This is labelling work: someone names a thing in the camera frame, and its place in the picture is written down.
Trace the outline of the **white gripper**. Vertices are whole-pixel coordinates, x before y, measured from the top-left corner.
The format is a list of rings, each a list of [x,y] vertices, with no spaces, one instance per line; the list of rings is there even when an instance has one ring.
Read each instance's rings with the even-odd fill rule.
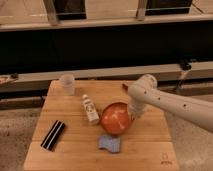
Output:
[[[135,99],[131,99],[128,103],[128,112],[131,115],[131,119],[135,120],[141,117],[144,114],[145,107],[145,103]]]

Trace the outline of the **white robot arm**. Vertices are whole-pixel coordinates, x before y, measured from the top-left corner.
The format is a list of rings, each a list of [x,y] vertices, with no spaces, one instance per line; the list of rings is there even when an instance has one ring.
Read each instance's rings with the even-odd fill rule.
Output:
[[[141,116],[145,105],[150,104],[213,133],[213,103],[160,91],[151,74],[133,82],[128,95],[128,110],[133,117]]]

